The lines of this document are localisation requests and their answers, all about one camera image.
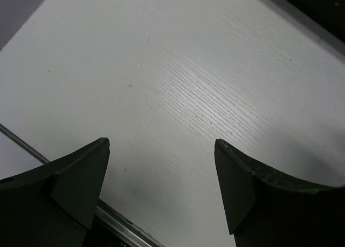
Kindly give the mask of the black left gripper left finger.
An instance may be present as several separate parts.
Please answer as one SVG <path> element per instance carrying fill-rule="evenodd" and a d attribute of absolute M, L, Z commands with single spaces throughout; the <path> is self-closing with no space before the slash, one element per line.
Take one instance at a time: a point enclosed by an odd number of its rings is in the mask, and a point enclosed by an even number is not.
<path fill-rule="evenodd" d="M 99 138 L 57 160 L 1 180 L 1 246 L 82 246 L 110 156 Z"/>

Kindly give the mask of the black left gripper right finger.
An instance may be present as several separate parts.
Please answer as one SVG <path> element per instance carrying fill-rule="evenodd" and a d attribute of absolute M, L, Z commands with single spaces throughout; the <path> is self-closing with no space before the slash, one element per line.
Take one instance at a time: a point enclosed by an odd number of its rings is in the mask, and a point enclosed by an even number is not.
<path fill-rule="evenodd" d="M 344 187 L 290 176 L 222 139 L 215 165 L 236 246 L 344 246 Z"/>

